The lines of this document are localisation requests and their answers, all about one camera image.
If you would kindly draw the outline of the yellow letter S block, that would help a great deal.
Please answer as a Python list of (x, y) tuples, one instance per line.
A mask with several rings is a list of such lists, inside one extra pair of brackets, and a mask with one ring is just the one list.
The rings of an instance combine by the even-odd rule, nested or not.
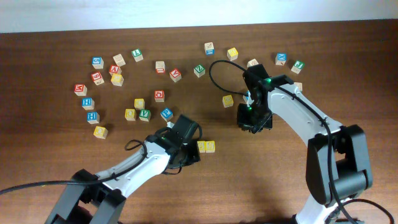
[(197, 148), (199, 153), (205, 153), (206, 152), (206, 142), (205, 141), (198, 141), (197, 142)]
[(215, 142), (214, 141), (206, 141), (205, 142), (205, 152), (206, 153), (213, 153), (215, 152)]

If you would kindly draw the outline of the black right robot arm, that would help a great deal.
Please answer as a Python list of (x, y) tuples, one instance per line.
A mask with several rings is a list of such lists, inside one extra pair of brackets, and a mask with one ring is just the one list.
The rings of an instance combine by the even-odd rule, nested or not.
[(339, 203), (352, 202), (373, 185), (364, 131), (330, 118), (303, 96), (292, 79), (270, 77), (261, 64), (246, 69), (243, 79), (248, 101), (238, 106), (238, 126), (253, 134), (271, 129), (276, 114), (307, 147), (310, 196), (291, 222), (334, 223)]

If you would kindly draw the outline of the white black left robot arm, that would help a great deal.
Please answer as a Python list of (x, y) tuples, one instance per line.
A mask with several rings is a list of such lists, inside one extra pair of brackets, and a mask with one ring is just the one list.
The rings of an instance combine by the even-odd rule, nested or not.
[(91, 174), (79, 170), (67, 183), (47, 217), (47, 223), (118, 223), (127, 198), (146, 181), (172, 175), (200, 161), (195, 133), (200, 125), (181, 115), (175, 123), (145, 140), (131, 140), (125, 150), (135, 153), (107, 170)]

